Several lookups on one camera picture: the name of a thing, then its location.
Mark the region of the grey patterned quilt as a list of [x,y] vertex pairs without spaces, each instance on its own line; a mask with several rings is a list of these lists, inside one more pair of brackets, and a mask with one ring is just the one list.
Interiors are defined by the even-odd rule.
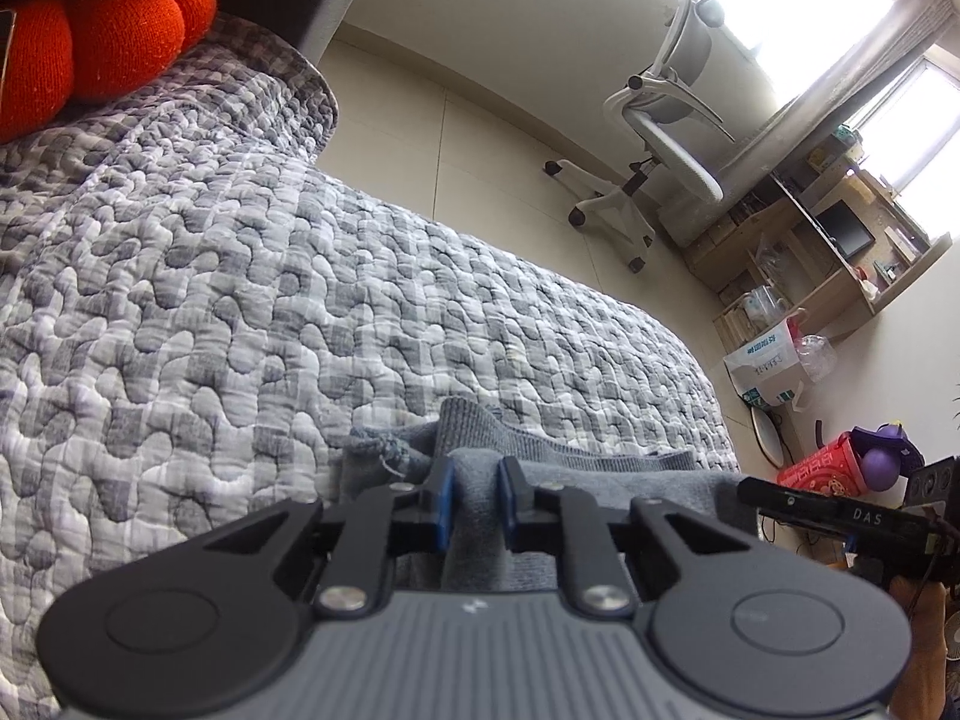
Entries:
[[734,470],[708,377],[633,305],[319,171],[331,88],[220,18],[127,98],[2,149],[2,712],[57,712],[44,611],[294,497],[356,426],[475,398],[588,452]]

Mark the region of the red gift box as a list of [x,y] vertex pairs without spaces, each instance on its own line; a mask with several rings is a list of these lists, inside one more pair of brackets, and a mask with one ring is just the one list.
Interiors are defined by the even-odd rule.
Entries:
[[848,433],[781,470],[776,483],[824,496],[861,497],[869,492]]

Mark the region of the orange pumpkin plush cushion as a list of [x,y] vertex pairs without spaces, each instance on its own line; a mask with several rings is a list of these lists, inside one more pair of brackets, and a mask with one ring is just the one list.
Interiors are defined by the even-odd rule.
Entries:
[[2,93],[5,143],[70,103],[104,103],[156,80],[212,26],[217,0],[2,0],[16,11]]

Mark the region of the grey knit sweater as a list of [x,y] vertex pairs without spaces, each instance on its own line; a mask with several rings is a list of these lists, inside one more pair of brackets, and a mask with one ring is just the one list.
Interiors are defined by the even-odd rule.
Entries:
[[444,401],[433,421],[407,427],[355,427],[338,472],[338,499],[391,483],[421,484],[439,460],[452,468],[452,535],[443,554],[397,559],[395,582],[420,592],[532,592],[556,585],[555,559],[513,553],[505,515],[553,514],[558,493],[583,491],[625,515],[633,499],[662,499],[747,535],[757,514],[737,499],[742,476],[706,470],[692,450],[591,454],[511,426],[463,398]]

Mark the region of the purple plush toy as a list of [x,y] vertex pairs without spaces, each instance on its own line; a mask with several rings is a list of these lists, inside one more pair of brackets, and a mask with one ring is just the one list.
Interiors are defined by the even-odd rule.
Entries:
[[907,478],[926,465],[923,454],[911,442],[901,422],[885,422],[873,431],[853,427],[850,442],[871,493],[885,493],[900,476]]

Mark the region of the wooden shelf unit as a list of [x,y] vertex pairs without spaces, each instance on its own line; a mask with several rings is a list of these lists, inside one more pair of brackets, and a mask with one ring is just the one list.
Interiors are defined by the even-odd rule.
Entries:
[[734,351],[786,314],[805,333],[841,340],[889,305],[944,255],[866,167],[861,133],[846,125],[793,167],[763,177],[684,251],[718,294],[715,328]]

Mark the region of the clear plastic bag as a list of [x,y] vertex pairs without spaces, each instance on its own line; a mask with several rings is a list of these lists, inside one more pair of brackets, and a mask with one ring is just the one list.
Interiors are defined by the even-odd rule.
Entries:
[[802,335],[794,341],[794,349],[800,367],[813,383],[819,383],[835,369],[835,348],[823,335]]

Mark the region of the grey office chair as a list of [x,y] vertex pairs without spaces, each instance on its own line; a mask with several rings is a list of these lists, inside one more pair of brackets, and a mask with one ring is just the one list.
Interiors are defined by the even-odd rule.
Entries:
[[579,184],[590,190],[568,213],[568,223],[581,227],[599,211],[617,211],[626,227],[625,239],[635,246],[628,268],[643,270],[656,232],[641,213],[636,197],[649,179],[653,167],[662,166],[679,181],[686,192],[704,202],[722,200],[722,188],[715,176],[677,142],[667,127],[688,117],[697,117],[719,133],[727,128],[721,116],[693,91],[708,64],[713,48],[711,32],[724,25],[724,15],[715,0],[677,0],[667,23],[667,34],[658,54],[640,73],[631,75],[625,86],[604,101],[604,117],[619,132],[640,142],[644,158],[630,166],[628,181],[615,184],[584,171],[568,160],[544,164],[548,177],[568,187]]

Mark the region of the grey curtain right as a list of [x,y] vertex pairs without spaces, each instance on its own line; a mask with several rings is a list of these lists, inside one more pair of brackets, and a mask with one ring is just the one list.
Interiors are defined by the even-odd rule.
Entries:
[[686,247],[778,171],[918,60],[957,18],[952,0],[893,0],[884,20],[862,37],[804,93],[782,106],[719,166],[719,202],[677,197],[659,211],[669,238]]

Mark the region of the white shopping bag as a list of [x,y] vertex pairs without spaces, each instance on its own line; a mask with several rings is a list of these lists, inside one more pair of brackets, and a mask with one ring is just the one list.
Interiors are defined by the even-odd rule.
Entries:
[[797,351],[801,338],[797,320],[789,316],[724,356],[732,387],[743,403],[760,410],[792,403],[799,410],[800,399],[814,387]]

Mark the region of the smartphone on stand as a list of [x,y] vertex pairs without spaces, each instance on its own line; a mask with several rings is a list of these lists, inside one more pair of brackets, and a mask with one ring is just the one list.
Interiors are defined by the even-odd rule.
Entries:
[[16,28],[16,11],[9,8],[0,11],[0,94],[3,93],[5,75],[7,75],[14,28]]

